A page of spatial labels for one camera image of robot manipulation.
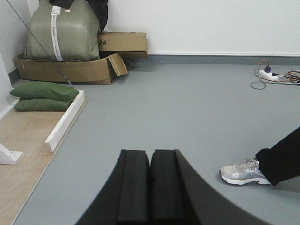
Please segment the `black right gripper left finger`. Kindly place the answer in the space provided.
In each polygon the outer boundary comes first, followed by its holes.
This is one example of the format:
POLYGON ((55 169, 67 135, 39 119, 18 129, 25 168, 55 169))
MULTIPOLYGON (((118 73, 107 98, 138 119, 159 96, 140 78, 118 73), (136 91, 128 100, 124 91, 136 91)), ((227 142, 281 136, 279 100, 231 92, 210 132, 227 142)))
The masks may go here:
POLYGON ((108 180, 78 225, 147 225, 149 161, 143 150, 121 150, 108 180))

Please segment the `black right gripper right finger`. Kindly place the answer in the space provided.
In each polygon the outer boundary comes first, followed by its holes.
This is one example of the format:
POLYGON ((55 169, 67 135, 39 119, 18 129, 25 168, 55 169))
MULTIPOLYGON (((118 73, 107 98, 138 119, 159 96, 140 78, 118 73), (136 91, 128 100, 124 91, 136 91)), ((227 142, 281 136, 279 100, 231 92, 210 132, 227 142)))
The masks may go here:
POLYGON ((150 163, 152 225, 265 225, 210 186, 180 150, 155 150, 150 163))

